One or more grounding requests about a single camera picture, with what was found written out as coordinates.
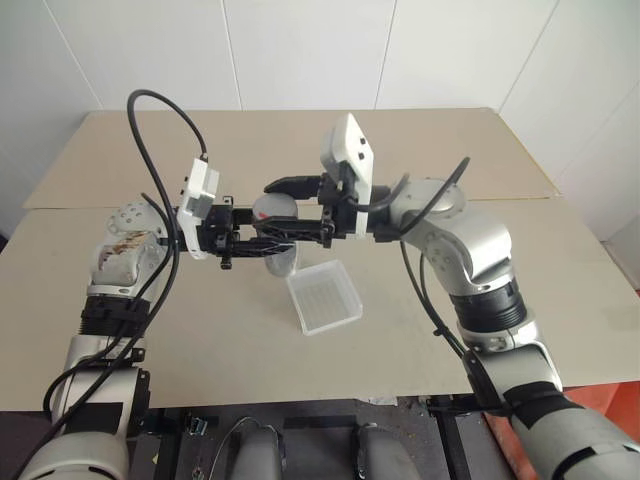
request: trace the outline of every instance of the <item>beige tabletop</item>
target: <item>beige tabletop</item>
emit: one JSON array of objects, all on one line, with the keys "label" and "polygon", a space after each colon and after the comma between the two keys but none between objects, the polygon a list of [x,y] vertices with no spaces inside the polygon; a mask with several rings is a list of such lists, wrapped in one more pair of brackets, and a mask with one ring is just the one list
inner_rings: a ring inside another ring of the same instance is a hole
[{"label": "beige tabletop", "polygon": [[[565,385],[640,378],[640,301],[564,200],[476,203],[511,231],[518,281]],[[110,212],[32,211],[0,255],[0,410],[40,408],[77,332],[89,258]],[[148,333],[143,365],[151,371],[152,406],[470,390],[459,360],[431,334],[398,245],[302,247],[303,266],[332,258],[353,279],[364,316],[306,337],[285,282],[269,276],[261,260],[237,259],[222,271],[215,258],[183,255]],[[432,277],[429,285],[453,327],[444,291]]]},{"label": "beige tabletop", "polygon": [[[338,111],[192,112],[220,171],[219,193],[251,205],[272,180],[322,172],[324,135]],[[477,109],[353,112],[375,153],[374,181],[404,172],[446,177],[465,156],[469,199],[547,198],[557,192],[493,111]],[[183,178],[199,154],[191,131],[173,112],[139,113],[142,136],[178,203]],[[27,200],[25,207],[118,207],[155,194],[123,112],[90,114]]]}]

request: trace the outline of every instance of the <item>transparent plastic box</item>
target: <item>transparent plastic box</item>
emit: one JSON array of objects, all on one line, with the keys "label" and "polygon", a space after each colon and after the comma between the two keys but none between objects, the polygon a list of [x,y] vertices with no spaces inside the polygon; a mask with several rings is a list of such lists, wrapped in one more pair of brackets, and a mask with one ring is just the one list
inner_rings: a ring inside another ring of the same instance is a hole
[{"label": "transparent plastic box", "polygon": [[362,317],[362,301],[340,260],[298,270],[287,285],[305,335]]}]

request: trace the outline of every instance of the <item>black joint band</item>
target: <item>black joint band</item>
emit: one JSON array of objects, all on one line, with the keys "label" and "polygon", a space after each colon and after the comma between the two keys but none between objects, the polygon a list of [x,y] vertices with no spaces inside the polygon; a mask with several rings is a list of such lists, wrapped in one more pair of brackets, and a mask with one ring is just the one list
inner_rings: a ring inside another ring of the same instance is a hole
[{"label": "black joint band", "polygon": [[527,316],[515,279],[487,293],[451,295],[460,325],[471,332],[487,333],[507,330],[522,323]]},{"label": "black joint band", "polygon": [[504,398],[513,414],[527,427],[545,415],[568,408],[583,408],[569,401],[551,382],[532,382],[507,390]]},{"label": "black joint band", "polygon": [[115,336],[124,328],[124,336],[131,337],[147,320],[149,302],[123,297],[89,296],[82,310],[80,334]]}]

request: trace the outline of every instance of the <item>orange object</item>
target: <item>orange object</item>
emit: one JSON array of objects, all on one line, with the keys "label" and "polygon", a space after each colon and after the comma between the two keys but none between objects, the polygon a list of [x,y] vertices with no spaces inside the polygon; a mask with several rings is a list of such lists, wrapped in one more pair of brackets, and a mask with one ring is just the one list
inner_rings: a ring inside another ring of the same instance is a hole
[{"label": "orange object", "polygon": [[[579,405],[602,413],[636,442],[640,442],[640,382],[577,387],[565,390],[565,395]],[[485,418],[516,478],[537,479],[509,421],[486,413]]]}]

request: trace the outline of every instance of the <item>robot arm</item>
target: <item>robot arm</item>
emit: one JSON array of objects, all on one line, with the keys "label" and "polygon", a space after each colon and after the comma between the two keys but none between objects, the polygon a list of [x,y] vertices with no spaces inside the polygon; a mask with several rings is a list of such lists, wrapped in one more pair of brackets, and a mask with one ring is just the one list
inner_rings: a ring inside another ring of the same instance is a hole
[{"label": "robot arm", "polygon": [[[59,383],[52,403],[56,422],[138,332],[155,297],[152,278],[166,254],[167,232],[148,203],[130,203],[107,222],[107,235],[96,249],[80,332],[69,346],[65,371],[75,373]],[[100,355],[111,346],[111,350]],[[116,369],[62,427],[61,434],[41,448],[20,479],[77,478],[124,480],[129,472],[127,438],[139,433],[149,404],[149,372],[144,339],[138,340],[126,361]],[[83,367],[95,356],[99,361]]]},{"label": "robot arm", "polygon": [[[267,196],[318,197],[320,220],[301,220],[291,215],[295,209],[262,218],[252,209],[234,208],[231,197],[214,205],[218,174],[196,160],[177,214],[181,250],[196,259],[219,256],[222,268],[229,269],[233,257],[284,253],[296,241],[328,248],[334,239],[364,233],[378,242],[405,241],[423,252],[455,307],[469,347],[462,361],[478,404],[509,416],[541,477],[637,478],[640,446],[604,417],[562,395],[534,314],[519,292],[504,225],[467,204],[455,185],[422,217],[420,211],[443,185],[440,180],[418,180],[394,191],[373,186],[373,153],[352,116],[328,136],[322,163],[327,172],[320,176],[286,177],[265,188]],[[246,224],[257,236],[241,240],[239,228]],[[407,230],[410,224],[415,225]],[[81,332],[67,356],[66,368],[77,371],[55,389],[54,420],[144,324],[155,268],[166,249],[167,232],[150,205],[129,204],[110,218],[96,254]],[[111,350],[97,368],[82,368],[83,361],[107,346]],[[144,352],[140,339],[62,434],[36,453],[21,479],[45,474],[51,480],[127,477],[125,439],[135,434],[149,398],[149,373],[135,365]]]},{"label": "robot arm", "polygon": [[[398,228],[408,223],[441,183],[409,185],[390,208],[391,222]],[[519,292],[504,225],[452,187],[403,240],[423,252],[450,296],[470,349],[463,363],[478,402],[509,416],[540,476],[637,478],[640,446],[562,395],[535,316]]]}]

